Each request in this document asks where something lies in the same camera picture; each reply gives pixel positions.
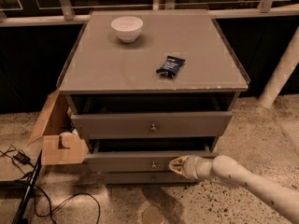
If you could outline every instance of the bowl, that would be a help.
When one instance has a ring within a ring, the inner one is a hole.
[[[111,26],[121,41],[131,43],[140,36],[143,21],[137,17],[120,17],[114,20]]]

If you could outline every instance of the drawer knob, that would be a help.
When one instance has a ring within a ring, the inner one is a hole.
[[[156,167],[157,167],[155,161],[152,162],[152,164],[151,164],[150,167],[151,167],[151,168],[156,168]]]
[[[153,132],[153,133],[156,133],[158,131],[157,127],[155,126],[155,124],[151,124],[150,126],[150,130]]]

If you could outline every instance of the brown box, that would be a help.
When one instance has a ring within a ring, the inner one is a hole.
[[[70,120],[68,104],[59,91],[51,93],[28,140],[28,146],[42,138],[42,165],[82,163],[88,152],[84,140],[77,134],[66,133]]]

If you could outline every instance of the white pole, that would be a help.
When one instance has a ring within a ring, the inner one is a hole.
[[[269,108],[278,97],[293,70],[299,63],[299,28],[297,28],[289,46],[282,55],[277,68],[270,77],[259,98],[260,105]]]

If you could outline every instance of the gray tabletop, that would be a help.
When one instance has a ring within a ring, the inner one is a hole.
[[[111,22],[144,22],[125,44]],[[156,74],[167,55],[186,60],[171,79]],[[245,91],[248,85],[205,10],[94,11],[60,86],[70,93]]]

